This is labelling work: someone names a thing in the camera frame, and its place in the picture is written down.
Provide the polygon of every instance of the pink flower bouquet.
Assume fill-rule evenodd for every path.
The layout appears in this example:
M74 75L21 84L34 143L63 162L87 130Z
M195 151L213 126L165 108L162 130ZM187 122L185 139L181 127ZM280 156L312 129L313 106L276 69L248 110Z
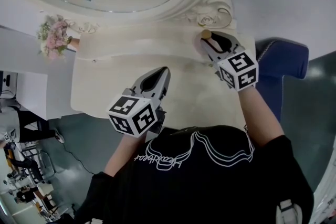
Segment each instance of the pink flower bouquet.
M46 21L40 25L40 30L37 32L37 38L41 41L41 53L55 60L63 58L63 51L71 42L71 37L67 36L67 23L61 16L47 16Z

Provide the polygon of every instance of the small wooden knob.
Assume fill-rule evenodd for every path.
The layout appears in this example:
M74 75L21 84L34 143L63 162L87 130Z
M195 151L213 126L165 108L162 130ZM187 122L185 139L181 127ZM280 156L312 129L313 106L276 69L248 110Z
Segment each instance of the small wooden knob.
M210 39L211 35L212 35L211 31L208 30L208 29L205 29L205 30L202 31L202 38L203 39Z

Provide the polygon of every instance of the white sneaker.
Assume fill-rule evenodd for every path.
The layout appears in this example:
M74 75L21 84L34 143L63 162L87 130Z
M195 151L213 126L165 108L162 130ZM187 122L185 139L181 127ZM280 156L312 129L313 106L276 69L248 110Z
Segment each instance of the white sneaker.
M59 143L64 144L65 139L64 139L63 135L61 135L61 134L58 132L57 129L54 129L54 131L55 131L55 138L56 138L56 140L57 140Z

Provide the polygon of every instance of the white wall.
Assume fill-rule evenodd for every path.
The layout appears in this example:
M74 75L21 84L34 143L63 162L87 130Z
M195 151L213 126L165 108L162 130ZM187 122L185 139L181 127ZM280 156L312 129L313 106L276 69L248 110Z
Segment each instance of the white wall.
M238 30L256 40L283 37L309 47L310 59L336 50L336 0L233 0Z
M66 51L65 60L55 60L50 63L38 52L39 44L35 37L0 28L0 70L23 73L28 78L28 81L20 80L20 83L18 83L18 86L27 85L27 87L21 87L21 89L24 89L23 97L26 97L25 100L27 100L28 105L24 103L22 105L44 119L60 118L64 115L79 113L70 106L75 53ZM32 83L33 79L42 83L34 84ZM46 95L40 94L38 99L36 93L42 88L47 88L45 89ZM43 108L42 104L39 103L40 109L35 110L37 102L44 102L45 107ZM46 116L44 117L36 111L41 111L42 115L45 114Z

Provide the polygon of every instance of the blue chair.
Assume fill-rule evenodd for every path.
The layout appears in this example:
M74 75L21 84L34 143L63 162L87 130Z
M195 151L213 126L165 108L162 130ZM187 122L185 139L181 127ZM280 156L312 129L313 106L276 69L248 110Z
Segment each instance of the blue chair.
M308 57L307 46L283 39L269 40L257 53L259 82L256 88L278 121L281 121L284 99L283 77L304 79L308 69Z

